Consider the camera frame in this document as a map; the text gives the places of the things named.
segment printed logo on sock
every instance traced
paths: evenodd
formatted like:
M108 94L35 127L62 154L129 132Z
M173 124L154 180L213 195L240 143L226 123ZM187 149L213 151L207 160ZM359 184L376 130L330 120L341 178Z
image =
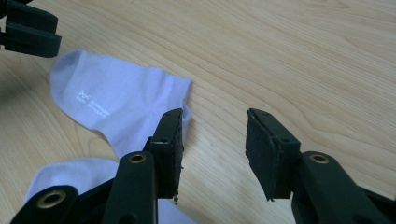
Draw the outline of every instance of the printed logo on sock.
M84 90L81 90L78 93L76 99L86 105L89 109L93 110L97 115L102 116L104 119L111 115L92 99L92 95L87 94Z

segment wood grain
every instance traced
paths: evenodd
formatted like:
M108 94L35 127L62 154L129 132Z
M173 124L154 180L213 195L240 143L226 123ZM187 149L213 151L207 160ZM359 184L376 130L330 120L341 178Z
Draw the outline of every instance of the wood grain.
M61 52L82 48L193 80L179 207L198 223L292 223L265 201L245 156L247 110L266 110L302 150L335 157L361 186L396 196L396 3L391 0L73 0ZM106 139L50 97L54 59L0 52L0 222L37 170L116 160Z

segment black object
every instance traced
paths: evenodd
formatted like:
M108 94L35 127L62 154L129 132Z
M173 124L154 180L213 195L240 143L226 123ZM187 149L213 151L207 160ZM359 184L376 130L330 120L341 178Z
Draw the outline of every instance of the black object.
M247 112L246 153L267 200L288 199L300 223L396 223L396 202L359 188L329 155L300 142L271 114Z
M70 186L44 189L11 224L158 223L157 199L177 195L183 152L181 118L182 109L165 113L144 150L122 157L114 179L79 196Z
M56 35L58 18L29 7L31 0L0 0L0 19L7 16L0 45L6 50L51 58L58 55L61 37Z

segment light wood tabletop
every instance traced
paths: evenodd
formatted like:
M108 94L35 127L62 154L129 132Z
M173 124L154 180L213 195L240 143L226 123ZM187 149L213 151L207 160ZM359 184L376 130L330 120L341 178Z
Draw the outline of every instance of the light wood tabletop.
M393 0L84 0L30 4L59 18L72 49L192 79L178 207L198 223L293 223L267 202L245 155L250 107L336 158L360 186L396 196ZM0 222L34 174L81 157L117 160L50 96L57 58L0 51Z

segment white fabric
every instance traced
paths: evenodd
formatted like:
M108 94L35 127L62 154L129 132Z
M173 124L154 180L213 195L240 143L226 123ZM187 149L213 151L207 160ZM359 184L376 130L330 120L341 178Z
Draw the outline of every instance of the white fabric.
M43 189L52 186L69 185L82 194L113 178L118 164L114 161L82 158L73 161L58 162L41 168L30 184L24 201L32 198ZM168 200L158 200L158 220L160 224L194 223Z
M55 104L88 129L101 132L120 158L143 149L163 113L183 109L183 142L191 111L186 105L191 80L160 68L143 67L83 49L53 65L50 91ZM43 167L33 178L25 202L52 186L69 185L84 193L117 172L114 161L83 158ZM167 200L159 200L160 223L193 223Z
M117 156L141 150L163 113L183 109L183 140L191 111L191 80L78 49L61 57L50 73L56 105L70 118L101 132Z

